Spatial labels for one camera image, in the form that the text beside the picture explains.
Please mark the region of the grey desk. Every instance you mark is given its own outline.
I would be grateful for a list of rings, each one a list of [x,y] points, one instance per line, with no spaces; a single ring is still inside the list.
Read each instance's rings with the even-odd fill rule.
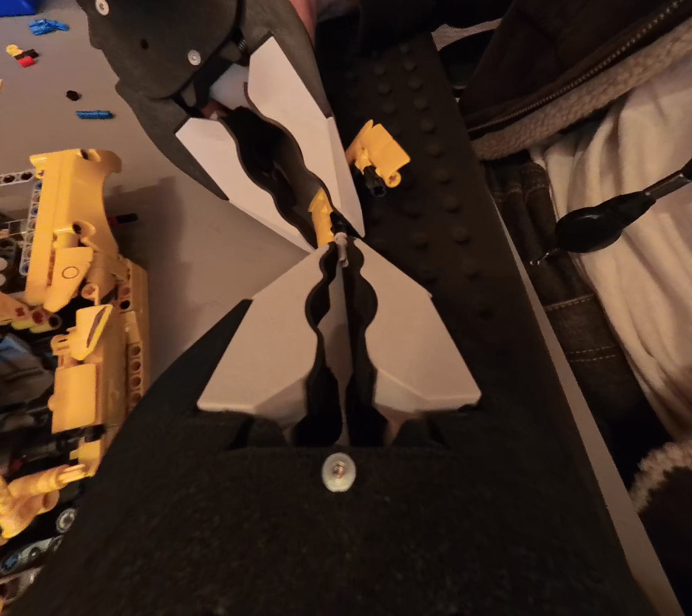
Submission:
[[[327,451],[231,447],[239,424],[196,410],[195,377],[238,322],[227,312],[305,252],[150,144],[75,0],[46,0],[43,14],[72,31],[33,39],[25,18],[1,20],[2,44],[42,58],[24,70],[1,50],[2,171],[75,146],[123,159],[107,201],[140,215],[122,240],[150,273],[151,374],[163,377],[23,614],[682,615],[523,272],[569,407],[562,448],[480,404],[440,417],[450,447],[355,449],[354,486],[334,493]]]

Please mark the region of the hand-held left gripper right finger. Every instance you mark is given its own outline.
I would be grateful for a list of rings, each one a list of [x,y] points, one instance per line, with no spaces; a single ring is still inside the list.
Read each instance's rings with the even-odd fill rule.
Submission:
[[[363,241],[359,278],[374,291],[374,317],[366,319],[365,351],[374,367],[371,401],[398,433],[428,413],[478,404],[481,392],[432,301],[430,292]]]

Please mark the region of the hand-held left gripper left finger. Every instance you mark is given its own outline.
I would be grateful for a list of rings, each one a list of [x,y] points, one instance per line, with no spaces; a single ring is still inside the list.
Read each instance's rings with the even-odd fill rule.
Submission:
[[[255,294],[199,410],[273,421],[292,442],[340,438],[338,381],[318,329],[331,306],[338,260],[337,245],[329,242]]]

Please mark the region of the person's white shirt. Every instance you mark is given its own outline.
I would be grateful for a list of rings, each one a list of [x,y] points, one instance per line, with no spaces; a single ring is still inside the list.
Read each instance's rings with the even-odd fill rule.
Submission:
[[[558,217],[640,191],[691,159],[691,55],[614,102],[605,116],[529,150]],[[595,289],[644,395],[675,439],[691,438],[691,185],[610,247],[573,256]]]

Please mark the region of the yellow toy brick car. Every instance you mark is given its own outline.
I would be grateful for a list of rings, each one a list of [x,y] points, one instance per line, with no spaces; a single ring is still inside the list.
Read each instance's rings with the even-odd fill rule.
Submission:
[[[30,157],[26,214],[1,213],[1,614],[74,525],[82,498],[150,386],[147,273],[119,250],[110,151]]]

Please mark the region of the scattered small brick pins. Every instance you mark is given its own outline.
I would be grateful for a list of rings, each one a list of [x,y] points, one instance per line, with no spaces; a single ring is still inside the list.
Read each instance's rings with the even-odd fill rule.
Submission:
[[[45,38],[55,34],[65,34],[71,31],[71,26],[52,18],[36,18],[28,23],[28,31],[33,39]],[[38,66],[41,62],[41,52],[28,43],[1,44],[3,54],[22,68]]]

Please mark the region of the yellow black brick subassembly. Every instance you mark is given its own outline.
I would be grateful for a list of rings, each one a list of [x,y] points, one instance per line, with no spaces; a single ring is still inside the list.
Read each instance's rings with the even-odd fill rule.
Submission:
[[[395,138],[373,120],[360,129],[345,154],[373,198],[384,197],[391,188],[398,187],[402,182],[402,168],[411,162],[409,154]],[[342,227],[346,225],[345,218],[333,208],[324,188],[317,190],[308,212],[318,246],[335,240],[338,223]]]

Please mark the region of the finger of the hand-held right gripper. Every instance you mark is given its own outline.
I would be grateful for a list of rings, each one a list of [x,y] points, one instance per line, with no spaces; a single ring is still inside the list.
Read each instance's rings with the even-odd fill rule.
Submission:
[[[332,115],[325,115],[274,37],[251,54],[248,99],[259,115],[296,142],[307,171],[320,181],[333,208],[365,235],[350,166]]]
[[[190,118],[179,128],[177,138],[230,204],[297,247],[315,248],[281,216],[271,194],[250,179],[241,163],[238,144],[223,122]]]

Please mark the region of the person's dark jeans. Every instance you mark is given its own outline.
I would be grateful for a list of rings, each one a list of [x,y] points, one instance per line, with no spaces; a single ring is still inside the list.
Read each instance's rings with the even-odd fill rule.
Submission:
[[[552,248],[556,215],[545,170],[527,151],[484,162],[487,183],[626,488],[670,435],[648,403],[595,291]]]

